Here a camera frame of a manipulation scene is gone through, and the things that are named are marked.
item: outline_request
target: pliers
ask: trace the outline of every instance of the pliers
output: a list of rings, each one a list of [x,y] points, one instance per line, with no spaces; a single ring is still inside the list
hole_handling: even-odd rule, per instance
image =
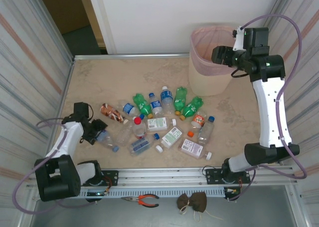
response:
[[[144,199],[144,198],[147,198],[147,197],[152,197],[152,198],[155,198],[155,199],[159,199],[158,196],[153,195],[153,194],[146,194],[146,195],[141,195],[141,196],[138,196],[138,197],[127,196],[127,197],[122,197],[121,199],[122,200],[126,200],[126,201],[137,202],[137,203],[139,203],[139,205],[145,206],[147,208],[155,208],[155,207],[159,206],[159,204],[147,204],[144,201],[141,201],[141,199]]]

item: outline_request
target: blue bottle cap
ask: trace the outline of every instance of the blue bottle cap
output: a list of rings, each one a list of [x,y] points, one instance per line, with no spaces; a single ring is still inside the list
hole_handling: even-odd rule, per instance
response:
[[[155,140],[159,140],[160,139],[160,136],[158,135],[158,133],[155,133],[153,136],[154,136]]]
[[[114,148],[113,148],[113,152],[117,152],[119,150],[119,147],[118,146],[115,146]]]
[[[210,117],[208,118],[208,120],[209,120],[210,122],[214,122],[214,120],[215,120],[215,117],[213,117],[213,116],[210,116]]]

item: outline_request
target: floor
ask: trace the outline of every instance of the floor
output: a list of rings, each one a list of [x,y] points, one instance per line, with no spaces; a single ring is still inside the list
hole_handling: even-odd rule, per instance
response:
[[[101,55],[91,26],[86,26],[62,35],[73,56]]]
[[[31,227],[296,227],[284,186],[251,187],[236,203],[224,198],[208,198],[207,213],[201,214],[201,222],[193,219],[193,210],[180,215],[175,198],[161,198],[150,203],[159,207],[148,209],[137,203],[121,199],[104,199],[97,205],[54,210],[33,217]],[[65,205],[81,205],[85,200],[65,200]],[[44,210],[52,205],[39,201],[36,209]]]
[[[68,89],[62,116],[73,112],[73,103],[86,102],[94,109],[94,118],[108,124],[107,130],[115,138],[122,124],[100,113],[103,103],[116,106],[121,99],[132,102],[132,96],[142,93],[148,100],[150,92],[159,96],[161,88],[167,85],[175,96],[179,86],[187,87],[187,102],[195,94],[188,82],[188,58],[162,59],[105,59],[77,60]],[[260,123],[256,97],[248,77],[233,79],[226,90],[216,96],[203,97],[208,115],[215,116],[215,127],[206,149],[212,152],[210,161],[195,159],[178,150],[190,128],[191,118],[185,121],[177,119],[184,136],[170,149],[158,153],[154,147],[131,156],[129,145],[120,146],[118,152],[104,148],[96,143],[83,142],[77,146],[74,163],[98,160],[101,168],[174,168],[221,166],[226,158],[243,152],[247,143],[259,141]],[[160,131],[162,137],[166,131]],[[132,135],[130,143],[136,141]]]

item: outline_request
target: green plastic bottle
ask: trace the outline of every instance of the green plastic bottle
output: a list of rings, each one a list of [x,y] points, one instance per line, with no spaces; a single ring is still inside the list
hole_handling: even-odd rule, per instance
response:
[[[151,106],[142,94],[137,93],[136,96],[133,96],[133,101],[142,114],[146,115],[149,119],[153,118]]]
[[[175,107],[175,115],[176,116],[180,115],[180,112],[182,111],[182,109],[185,106],[186,95],[187,95],[186,88],[181,86],[176,90],[176,95],[175,95],[175,99],[174,99],[174,107]]]
[[[183,114],[179,117],[180,120],[185,120],[195,114],[195,112],[204,104],[201,98],[195,96],[192,101],[184,107]]]

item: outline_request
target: white wall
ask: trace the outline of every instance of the white wall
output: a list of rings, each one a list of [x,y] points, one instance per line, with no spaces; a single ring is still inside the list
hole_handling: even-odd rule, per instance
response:
[[[92,0],[110,54],[189,52],[202,25],[244,24],[276,0]],[[262,25],[264,20],[256,22]]]

